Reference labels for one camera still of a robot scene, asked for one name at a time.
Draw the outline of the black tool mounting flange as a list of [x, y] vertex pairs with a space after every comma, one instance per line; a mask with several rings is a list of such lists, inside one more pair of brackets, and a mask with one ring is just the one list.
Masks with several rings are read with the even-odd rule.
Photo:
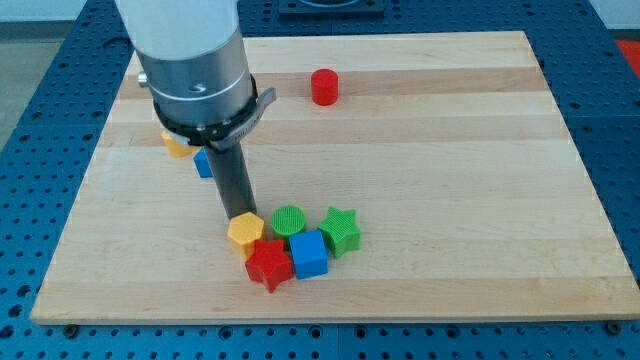
[[169, 135], [179, 144], [185, 146], [211, 146], [215, 150], [227, 150], [238, 144], [258, 124], [266, 108], [277, 99], [275, 88], [268, 88], [263, 93], [257, 93], [256, 82], [250, 76], [253, 93], [244, 106], [230, 116], [215, 117], [210, 115], [208, 123], [187, 124], [170, 117], [154, 101], [154, 110]]

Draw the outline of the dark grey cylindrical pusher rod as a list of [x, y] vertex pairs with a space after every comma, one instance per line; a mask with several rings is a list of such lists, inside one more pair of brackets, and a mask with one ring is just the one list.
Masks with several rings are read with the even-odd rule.
[[204, 151], [227, 217], [255, 213], [256, 203], [241, 145], [225, 150], [206, 145]]

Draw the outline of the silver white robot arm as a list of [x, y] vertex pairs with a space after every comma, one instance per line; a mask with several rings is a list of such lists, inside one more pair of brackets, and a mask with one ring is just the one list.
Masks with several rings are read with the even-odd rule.
[[170, 136], [204, 149], [229, 218], [254, 212], [242, 139], [276, 99], [249, 69], [236, 0], [117, 0]]

